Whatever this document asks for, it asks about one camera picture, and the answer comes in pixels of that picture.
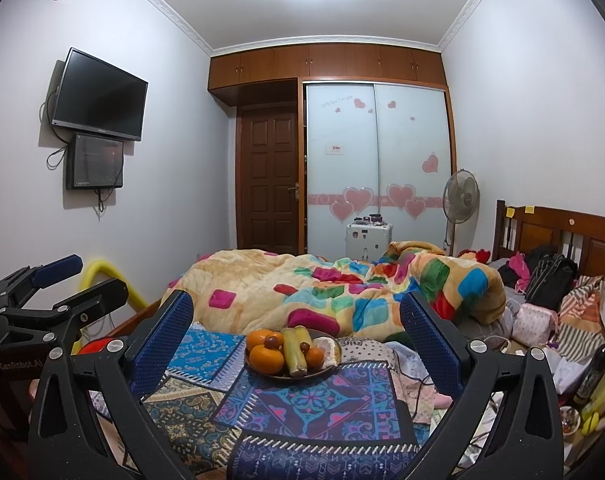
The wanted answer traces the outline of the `dark glass bottle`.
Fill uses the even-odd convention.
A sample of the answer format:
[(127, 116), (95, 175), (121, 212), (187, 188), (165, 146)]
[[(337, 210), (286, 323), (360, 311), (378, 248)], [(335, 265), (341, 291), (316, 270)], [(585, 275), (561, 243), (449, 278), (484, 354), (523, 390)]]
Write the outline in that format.
[(598, 383), (605, 374), (605, 342), (601, 344), (595, 351), (587, 372), (580, 382), (578, 390), (575, 392), (571, 400), (571, 405), (574, 408), (583, 408), (586, 406), (595, 391)]

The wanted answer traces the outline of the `yellow foam tube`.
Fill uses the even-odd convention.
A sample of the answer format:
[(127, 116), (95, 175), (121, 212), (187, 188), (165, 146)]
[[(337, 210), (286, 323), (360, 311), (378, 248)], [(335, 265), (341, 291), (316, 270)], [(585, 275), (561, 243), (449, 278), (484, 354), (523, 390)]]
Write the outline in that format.
[[(107, 313), (100, 319), (101, 323), (112, 324), (112, 328), (109, 332), (106, 332), (104, 328), (99, 328), (96, 332), (91, 332), (89, 328), (82, 328), (77, 340), (72, 344), (72, 354), (78, 354), (88, 344), (92, 344), (98, 339), (131, 334), (150, 307), (150, 304), (144, 300), (124, 274), (114, 264), (104, 259), (93, 260), (84, 269), (80, 278), (78, 294), (85, 292), (102, 292), (104, 295), (112, 292), (115, 295), (114, 299), (107, 300)], [(132, 314), (117, 324), (112, 319), (112, 313), (121, 307), (127, 307)]]

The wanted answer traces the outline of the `small mandarin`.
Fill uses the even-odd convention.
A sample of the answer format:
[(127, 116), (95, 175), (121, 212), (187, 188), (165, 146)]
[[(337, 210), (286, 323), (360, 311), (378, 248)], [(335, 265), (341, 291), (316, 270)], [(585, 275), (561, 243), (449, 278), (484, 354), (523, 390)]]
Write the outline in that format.
[(322, 348), (311, 347), (305, 352), (304, 357), (311, 370), (320, 370), (324, 365), (325, 352)]

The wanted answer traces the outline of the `striped orange bag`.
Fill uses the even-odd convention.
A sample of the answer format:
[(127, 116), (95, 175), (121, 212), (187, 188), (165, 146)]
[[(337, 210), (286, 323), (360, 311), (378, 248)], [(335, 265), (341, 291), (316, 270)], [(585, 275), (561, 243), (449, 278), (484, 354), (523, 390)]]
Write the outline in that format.
[(605, 342), (605, 276), (581, 275), (559, 308), (558, 353), (569, 362), (589, 360)]

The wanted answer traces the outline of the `pomelo segment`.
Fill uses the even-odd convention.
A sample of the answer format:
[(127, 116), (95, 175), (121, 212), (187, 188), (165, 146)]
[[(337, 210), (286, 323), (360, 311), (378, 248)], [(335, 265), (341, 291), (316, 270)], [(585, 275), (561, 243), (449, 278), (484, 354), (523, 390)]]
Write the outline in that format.
[(322, 351), (323, 361), (321, 368), (337, 366), (341, 362), (341, 350), (336, 339), (322, 336), (312, 340), (313, 348)]

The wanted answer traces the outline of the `yellow sugarcane piece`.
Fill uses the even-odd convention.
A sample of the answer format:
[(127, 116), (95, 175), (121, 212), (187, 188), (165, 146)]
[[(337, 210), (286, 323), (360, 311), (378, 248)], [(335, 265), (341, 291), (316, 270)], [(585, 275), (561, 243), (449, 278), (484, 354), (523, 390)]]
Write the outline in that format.
[(312, 348), (312, 338), (308, 331), (307, 327), (302, 325), (298, 325), (294, 328), (296, 337), (299, 341), (299, 348), (303, 354), (307, 354), (307, 352)]

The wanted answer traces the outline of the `standing electric fan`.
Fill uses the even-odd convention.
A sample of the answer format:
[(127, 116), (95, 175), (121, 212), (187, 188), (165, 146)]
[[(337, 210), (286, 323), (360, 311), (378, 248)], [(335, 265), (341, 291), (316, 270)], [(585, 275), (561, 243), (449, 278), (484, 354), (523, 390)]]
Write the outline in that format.
[(467, 222), (479, 206), (480, 188), (475, 175), (467, 169), (455, 171), (447, 179), (442, 193), (442, 210), (447, 220), (445, 246), (454, 252), (456, 227)]

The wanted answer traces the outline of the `wooden bed headboard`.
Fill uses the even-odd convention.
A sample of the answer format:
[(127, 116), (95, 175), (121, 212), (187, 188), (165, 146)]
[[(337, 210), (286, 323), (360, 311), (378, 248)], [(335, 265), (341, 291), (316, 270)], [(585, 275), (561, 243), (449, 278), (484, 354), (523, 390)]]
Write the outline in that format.
[(549, 246), (574, 261), (581, 275), (605, 276), (605, 217), (496, 202), (492, 257), (509, 258)]

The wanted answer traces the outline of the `green sugarcane piece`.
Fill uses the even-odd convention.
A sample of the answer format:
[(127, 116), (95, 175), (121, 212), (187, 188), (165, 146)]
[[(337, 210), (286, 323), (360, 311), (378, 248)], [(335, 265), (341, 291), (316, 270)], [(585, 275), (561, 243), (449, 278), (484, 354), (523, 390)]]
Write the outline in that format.
[(283, 352), (290, 377), (301, 377), (308, 373), (307, 362), (299, 348), (299, 341), (293, 328), (282, 329)]

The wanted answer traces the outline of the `large orange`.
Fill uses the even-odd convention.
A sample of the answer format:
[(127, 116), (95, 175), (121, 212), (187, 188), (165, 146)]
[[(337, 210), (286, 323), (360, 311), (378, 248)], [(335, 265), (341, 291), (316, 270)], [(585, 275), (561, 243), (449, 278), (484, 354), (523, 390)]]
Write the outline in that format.
[(264, 346), (264, 339), (271, 334), (278, 334), (282, 336), (282, 345), (284, 342), (283, 335), (276, 330), (267, 330), (266, 328), (261, 328), (261, 330), (253, 330), (246, 337), (246, 351), (250, 352), (253, 348)]
[(248, 362), (256, 372), (269, 376), (280, 374), (285, 366), (284, 354), (264, 344), (257, 344), (250, 350)]

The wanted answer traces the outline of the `dark red jujube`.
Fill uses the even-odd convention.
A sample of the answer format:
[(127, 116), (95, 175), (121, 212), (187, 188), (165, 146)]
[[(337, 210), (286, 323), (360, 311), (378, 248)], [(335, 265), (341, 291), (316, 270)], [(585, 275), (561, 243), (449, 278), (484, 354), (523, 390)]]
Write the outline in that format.
[(264, 347), (270, 350), (280, 350), (282, 345), (282, 336), (278, 334), (271, 334), (264, 339)]

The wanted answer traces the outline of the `colourful patchwork blanket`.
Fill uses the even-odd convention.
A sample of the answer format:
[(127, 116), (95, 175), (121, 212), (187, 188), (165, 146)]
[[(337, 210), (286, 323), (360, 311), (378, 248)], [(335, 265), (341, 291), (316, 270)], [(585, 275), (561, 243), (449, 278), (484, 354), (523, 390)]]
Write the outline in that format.
[(499, 272), (472, 254), (450, 257), (414, 240), (391, 243), (374, 262), (220, 250), (169, 288), (190, 294), (194, 320), (206, 330), (243, 335), (302, 325), (331, 336), (391, 340), (403, 331), (401, 300), (414, 290), (451, 322), (489, 325), (506, 308)]

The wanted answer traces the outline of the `large back orange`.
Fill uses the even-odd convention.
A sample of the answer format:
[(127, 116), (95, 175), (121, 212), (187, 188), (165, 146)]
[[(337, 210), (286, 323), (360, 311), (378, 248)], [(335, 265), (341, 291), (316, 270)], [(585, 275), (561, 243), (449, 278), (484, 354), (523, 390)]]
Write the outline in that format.
[(283, 335), (276, 330), (267, 330), (266, 328), (261, 328), (261, 330), (253, 330), (246, 337), (246, 351), (250, 352), (253, 348), (264, 346), (264, 339), (271, 334), (278, 334), (282, 336), (282, 345), (284, 342)]

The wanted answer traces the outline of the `wall mounted black television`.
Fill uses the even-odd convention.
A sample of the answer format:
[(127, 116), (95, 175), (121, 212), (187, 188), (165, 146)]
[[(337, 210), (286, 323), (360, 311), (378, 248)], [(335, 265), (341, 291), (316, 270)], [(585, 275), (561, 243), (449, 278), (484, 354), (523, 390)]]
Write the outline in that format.
[(51, 124), (121, 140), (142, 140), (148, 82), (70, 48), (55, 92)]

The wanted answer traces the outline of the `large front orange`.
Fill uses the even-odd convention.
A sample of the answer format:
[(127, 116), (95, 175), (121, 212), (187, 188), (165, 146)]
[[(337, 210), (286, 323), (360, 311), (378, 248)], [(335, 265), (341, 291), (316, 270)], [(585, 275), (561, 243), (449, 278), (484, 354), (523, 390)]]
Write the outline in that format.
[(248, 362), (256, 372), (269, 376), (280, 374), (285, 366), (284, 354), (264, 344), (257, 344), (250, 350)]

